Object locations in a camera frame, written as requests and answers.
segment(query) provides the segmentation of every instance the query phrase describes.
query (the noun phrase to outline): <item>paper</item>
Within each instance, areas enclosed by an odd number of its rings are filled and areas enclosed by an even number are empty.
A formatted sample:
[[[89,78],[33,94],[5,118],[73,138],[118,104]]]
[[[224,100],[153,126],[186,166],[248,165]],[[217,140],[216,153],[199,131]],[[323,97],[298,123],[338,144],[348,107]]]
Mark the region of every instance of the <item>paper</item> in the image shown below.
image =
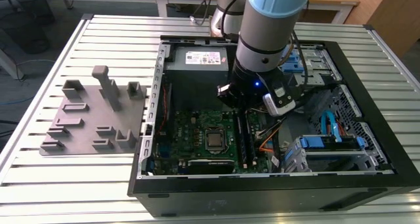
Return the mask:
[[[185,63],[186,64],[221,64],[221,53],[190,51],[186,53]]]

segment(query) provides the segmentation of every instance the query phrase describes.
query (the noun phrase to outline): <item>metal table surface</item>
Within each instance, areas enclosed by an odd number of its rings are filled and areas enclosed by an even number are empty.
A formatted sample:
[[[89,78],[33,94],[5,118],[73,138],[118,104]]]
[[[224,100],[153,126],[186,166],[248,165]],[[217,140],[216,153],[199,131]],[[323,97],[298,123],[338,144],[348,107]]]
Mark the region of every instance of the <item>metal table surface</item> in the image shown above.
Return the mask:
[[[376,32],[363,26],[304,24],[304,40],[338,41],[398,138],[420,167],[419,83]],[[62,102],[67,79],[100,84],[96,65],[118,84],[150,85],[160,35],[209,35],[189,19],[97,15],[82,20],[0,155],[0,223],[420,223],[420,190],[347,212],[156,219],[128,197],[133,155],[45,158],[39,145]]]

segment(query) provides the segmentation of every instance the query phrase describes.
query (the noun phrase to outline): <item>chip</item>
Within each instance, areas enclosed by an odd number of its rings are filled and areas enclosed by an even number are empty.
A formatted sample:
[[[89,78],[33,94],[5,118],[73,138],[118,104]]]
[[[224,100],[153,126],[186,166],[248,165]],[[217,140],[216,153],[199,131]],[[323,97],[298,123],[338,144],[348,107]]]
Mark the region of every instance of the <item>chip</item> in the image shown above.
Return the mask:
[[[221,147],[223,146],[223,134],[221,133],[209,133],[208,134],[208,145],[209,145],[209,147]]]
[[[207,150],[212,154],[219,154],[225,151],[225,130],[224,128],[207,129]]]

